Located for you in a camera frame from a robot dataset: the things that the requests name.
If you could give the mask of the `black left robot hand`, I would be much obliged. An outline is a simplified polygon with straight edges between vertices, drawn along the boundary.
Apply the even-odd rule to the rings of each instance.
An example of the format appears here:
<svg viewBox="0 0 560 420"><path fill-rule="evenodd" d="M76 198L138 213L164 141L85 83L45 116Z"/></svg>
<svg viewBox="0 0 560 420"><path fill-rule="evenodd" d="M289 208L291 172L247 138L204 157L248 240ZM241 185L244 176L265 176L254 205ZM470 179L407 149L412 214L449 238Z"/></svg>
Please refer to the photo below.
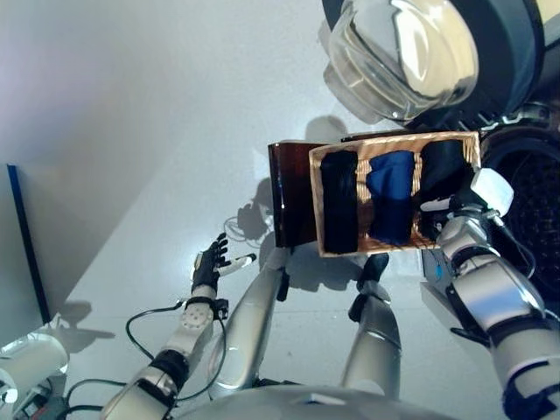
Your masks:
<svg viewBox="0 0 560 420"><path fill-rule="evenodd" d="M200 287L209 287L218 290L218 281L221 277L233 274L256 261L256 254L250 253L238 257L228 257L228 238L225 232L220 233L195 259L192 269L191 292Z"/></svg>

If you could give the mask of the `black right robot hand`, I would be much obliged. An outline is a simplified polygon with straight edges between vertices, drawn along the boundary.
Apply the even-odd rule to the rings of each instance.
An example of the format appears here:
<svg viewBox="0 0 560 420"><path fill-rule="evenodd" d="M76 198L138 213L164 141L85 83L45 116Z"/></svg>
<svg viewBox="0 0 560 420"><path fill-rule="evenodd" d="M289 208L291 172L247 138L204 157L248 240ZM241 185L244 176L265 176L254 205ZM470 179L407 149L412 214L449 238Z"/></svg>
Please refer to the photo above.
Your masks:
<svg viewBox="0 0 560 420"><path fill-rule="evenodd" d="M486 202L467 184L449 198L423 203L420 206L420 228L425 236L436 236L456 214L481 212L486 208Z"/></svg>

